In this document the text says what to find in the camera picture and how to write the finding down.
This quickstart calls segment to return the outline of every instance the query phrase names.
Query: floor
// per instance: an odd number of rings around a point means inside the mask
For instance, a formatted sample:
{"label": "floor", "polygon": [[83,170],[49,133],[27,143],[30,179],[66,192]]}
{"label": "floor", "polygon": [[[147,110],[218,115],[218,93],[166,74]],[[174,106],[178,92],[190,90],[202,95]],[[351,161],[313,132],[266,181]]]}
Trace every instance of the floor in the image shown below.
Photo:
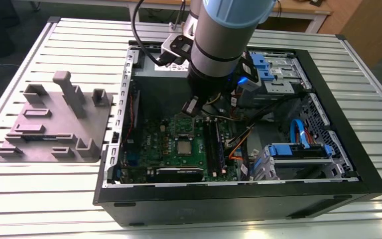
{"label": "floor", "polygon": [[[15,1],[14,6],[22,19],[22,24],[8,29],[17,50],[14,54],[0,59],[0,63],[4,64],[22,64],[50,16],[122,21],[130,20],[129,9],[125,7],[113,8],[110,6],[95,7],[91,5],[42,3],[42,10],[39,12],[34,12],[29,2]],[[172,10],[163,10],[162,12],[142,10],[139,11],[139,14],[142,21],[169,22],[169,19],[174,20],[177,13]],[[0,96],[15,72],[15,66],[0,67]],[[382,60],[373,68],[373,73],[382,83]]]}

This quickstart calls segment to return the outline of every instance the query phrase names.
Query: aluminum extrusion table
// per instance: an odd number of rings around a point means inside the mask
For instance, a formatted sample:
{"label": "aluminum extrusion table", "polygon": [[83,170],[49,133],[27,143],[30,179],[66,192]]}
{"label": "aluminum extrusion table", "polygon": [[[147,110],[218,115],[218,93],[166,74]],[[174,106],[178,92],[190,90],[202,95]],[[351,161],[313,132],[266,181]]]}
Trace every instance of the aluminum extrusion table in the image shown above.
{"label": "aluminum extrusion table", "polygon": [[[57,70],[71,71],[83,92],[119,91],[127,42],[134,39],[130,23],[58,20],[47,23],[0,98],[0,146],[26,102],[22,91],[30,83],[59,91],[51,83]],[[137,28],[143,40],[169,36],[165,24],[138,23]],[[333,35],[258,30],[250,45],[310,52],[382,176],[382,86],[348,42]],[[122,228],[93,205],[98,169],[99,162],[0,163],[0,237],[382,238],[382,196],[313,219]]]}

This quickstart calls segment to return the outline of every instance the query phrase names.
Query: motherboard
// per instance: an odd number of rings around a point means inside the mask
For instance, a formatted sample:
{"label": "motherboard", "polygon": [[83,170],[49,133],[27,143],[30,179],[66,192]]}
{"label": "motherboard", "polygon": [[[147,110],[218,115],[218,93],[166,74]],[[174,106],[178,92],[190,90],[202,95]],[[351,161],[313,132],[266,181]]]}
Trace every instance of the motherboard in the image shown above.
{"label": "motherboard", "polygon": [[190,181],[193,177],[202,177],[202,182],[237,181],[236,162],[226,162],[224,156],[230,137],[230,124],[222,119],[198,119],[184,114],[145,119],[141,149],[123,154],[126,166],[118,175],[122,182],[151,183],[151,178],[163,173],[169,175],[167,182],[186,182],[185,175],[192,177]]}

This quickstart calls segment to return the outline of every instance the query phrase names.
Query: black computer case side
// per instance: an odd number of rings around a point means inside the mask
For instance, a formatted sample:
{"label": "black computer case side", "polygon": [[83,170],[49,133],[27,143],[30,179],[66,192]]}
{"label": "black computer case side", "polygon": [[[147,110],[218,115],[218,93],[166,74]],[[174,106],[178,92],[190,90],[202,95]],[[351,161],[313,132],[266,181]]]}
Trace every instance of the black computer case side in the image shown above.
{"label": "black computer case side", "polygon": [[246,183],[229,186],[103,188],[102,159],[94,204],[122,226],[258,221],[316,217],[343,205],[382,195],[382,179],[352,129],[310,54],[294,52],[331,120],[359,182]]}

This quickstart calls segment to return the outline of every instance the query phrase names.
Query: wooden cabinet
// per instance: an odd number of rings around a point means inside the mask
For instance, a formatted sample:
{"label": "wooden cabinet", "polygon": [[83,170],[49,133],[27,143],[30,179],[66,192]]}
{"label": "wooden cabinet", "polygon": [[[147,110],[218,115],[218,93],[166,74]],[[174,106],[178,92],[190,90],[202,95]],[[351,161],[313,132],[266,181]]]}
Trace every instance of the wooden cabinet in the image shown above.
{"label": "wooden cabinet", "polygon": [[382,0],[328,0],[335,13],[318,33],[343,34],[368,64],[382,58]]}

